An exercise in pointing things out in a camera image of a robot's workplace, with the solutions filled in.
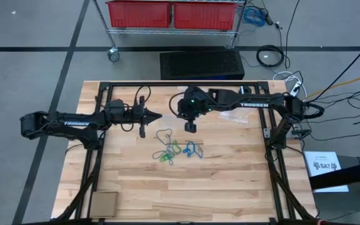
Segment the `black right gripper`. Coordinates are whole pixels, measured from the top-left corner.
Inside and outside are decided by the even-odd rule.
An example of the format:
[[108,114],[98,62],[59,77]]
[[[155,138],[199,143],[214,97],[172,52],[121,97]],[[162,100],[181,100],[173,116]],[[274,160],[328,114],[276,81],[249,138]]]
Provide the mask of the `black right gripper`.
[[210,95],[197,86],[189,86],[184,91],[184,96],[177,102],[177,117],[186,120],[184,130],[196,133],[196,118],[205,115],[211,110],[213,100]]

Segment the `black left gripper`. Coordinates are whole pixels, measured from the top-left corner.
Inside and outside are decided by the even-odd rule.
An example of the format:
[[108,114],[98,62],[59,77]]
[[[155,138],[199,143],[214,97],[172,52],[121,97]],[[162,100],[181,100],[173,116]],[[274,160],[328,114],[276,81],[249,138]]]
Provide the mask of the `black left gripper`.
[[134,127],[134,124],[138,123],[140,125],[139,135],[141,138],[145,138],[146,137],[145,125],[148,125],[153,121],[162,118],[162,116],[163,116],[162,114],[159,114],[157,112],[152,112],[148,108],[145,108],[145,97],[140,96],[139,100],[134,103],[131,109],[132,128]]

